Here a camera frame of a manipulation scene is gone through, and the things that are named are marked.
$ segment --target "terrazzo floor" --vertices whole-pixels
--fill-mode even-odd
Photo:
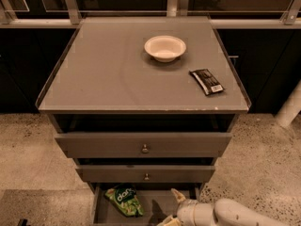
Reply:
[[[89,225],[93,194],[40,114],[0,115],[0,225]],[[301,115],[282,128],[270,114],[240,116],[202,202],[220,198],[301,226]]]

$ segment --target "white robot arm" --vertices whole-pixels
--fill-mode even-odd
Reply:
[[[158,226],[288,226],[254,212],[240,203],[221,199],[215,204],[186,199],[171,189],[179,204],[177,217],[166,218]]]

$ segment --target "green snack bag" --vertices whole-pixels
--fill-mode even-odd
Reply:
[[[108,189],[104,196],[109,199],[126,217],[143,216],[143,208],[130,184],[121,184]]]

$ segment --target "drawer knob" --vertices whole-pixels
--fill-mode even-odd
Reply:
[[[148,149],[148,145],[144,144],[143,148],[142,148],[142,153],[149,153],[149,152],[150,152],[150,150]]]
[[[148,173],[145,173],[144,175],[144,181],[149,181],[150,180],[150,176]]]

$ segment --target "candy bar wrapper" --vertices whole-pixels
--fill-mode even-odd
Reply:
[[[121,184],[110,188],[104,196],[126,217],[140,217],[144,214],[144,210],[136,196],[136,191],[130,184]]]
[[[205,95],[221,92],[224,90],[217,79],[208,71],[208,69],[189,72],[199,83]]]

